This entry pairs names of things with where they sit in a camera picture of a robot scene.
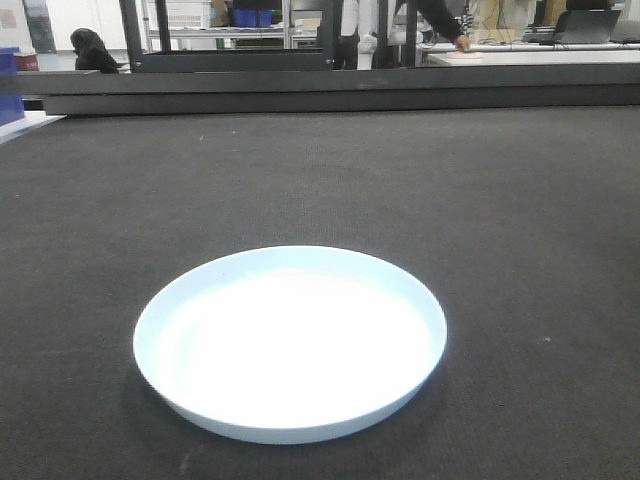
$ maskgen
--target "person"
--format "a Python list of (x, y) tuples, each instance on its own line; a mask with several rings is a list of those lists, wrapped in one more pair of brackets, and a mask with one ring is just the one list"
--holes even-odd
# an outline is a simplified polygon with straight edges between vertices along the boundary
[(76, 70), (100, 70), (118, 73), (118, 63), (109, 54), (100, 36), (88, 28), (78, 28), (71, 34), (76, 58)]
[(469, 51), (471, 40), (462, 32), (462, 27), (453, 18), (444, 0), (417, 0), (416, 8), (435, 32), (453, 43), (458, 50)]
[[(334, 32), (340, 32), (342, 19), (342, 4), (344, 0), (334, 2)], [(397, 0), (396, 13), (406, 0)], [(462, 32), (462, 27), (453, 17), (445, 0), (416, 0), (416, 8), (422, 17), (429, 22), (439, 35), (442, 35), (458, 50), (469, 51), (471, 40)], [(358, 32), (351, 36), (337, 36), (334, 45), (334, 70), (353, 70), (357, 68)]]

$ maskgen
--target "black sleeve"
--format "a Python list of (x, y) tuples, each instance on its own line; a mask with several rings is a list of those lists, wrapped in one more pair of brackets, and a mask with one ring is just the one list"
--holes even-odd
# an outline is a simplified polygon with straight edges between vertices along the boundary
[(462, 35), (460, 24), (453, 18), (444, 0), (417, 0), (416, 6), (433, 29), (452, 43)]

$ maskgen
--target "white plate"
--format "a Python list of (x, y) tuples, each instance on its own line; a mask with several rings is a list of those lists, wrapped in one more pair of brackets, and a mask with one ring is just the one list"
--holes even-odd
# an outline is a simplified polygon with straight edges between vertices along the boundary
[(163, 288), (133, 346), (178, 413), (228, 437), (290, 444), (347, 435), (415, 395), (444, 350), (435, 297), (404, 270), (328, 247), (206, 263)]

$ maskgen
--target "blue container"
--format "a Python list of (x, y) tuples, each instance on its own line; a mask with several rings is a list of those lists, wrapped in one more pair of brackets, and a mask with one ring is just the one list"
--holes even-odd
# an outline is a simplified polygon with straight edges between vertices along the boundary
[(271, 10), (253, 10), (248, 8), (232, 8), (231, 26), (232, 27), (270, 27), (271, 26)]
[[(16, 75), (18, 66), (14, 53), (17, 47), (0, 48), (0, 75)], [(0, 125), (24, 118), (24, 104), (20, 95), (0, 95)]]

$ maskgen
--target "white desk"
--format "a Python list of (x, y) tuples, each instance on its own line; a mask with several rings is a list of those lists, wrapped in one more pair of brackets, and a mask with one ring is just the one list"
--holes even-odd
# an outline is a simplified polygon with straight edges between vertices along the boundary
[(585, 63), (638, 63), (639, 50), (598, 51), (529, 51), (529, 52), (483, 52), (482, 58), (457, 59), (446, 53), (432, 53), (429, 63), (447, 66), (461, 65), (558, 65)]
[[(452, 52), (455, 47), (450, 43), (437, 43), (429, 45), (418, 43), (417, 49), (420, 52), (445, 53)], [(551, 52), (551, 51), (583, 51), (583, 50), (637, 50), (640, 43), (581, 43), (571, 45), (540, 45), (538, 43), (513, 42), (506, 44), (473, 44), (471, 49), (474, 52)]]
[[(284, 38), (284, 29), (282, 27), (266, 27), (266, 28), (243, 28), (243, 27), (212, 27), (212, 28), (183, 28), (169, 30), (171, 40), (178, 42), (178, 50), (182, 50), (184, 40), (203, 40), (203, 39), (248, 39), (258, 40), (263, 38)], [(149, 30), (149, 38), (151, 40), (159, 40), (160, 32), (158, 30)]]

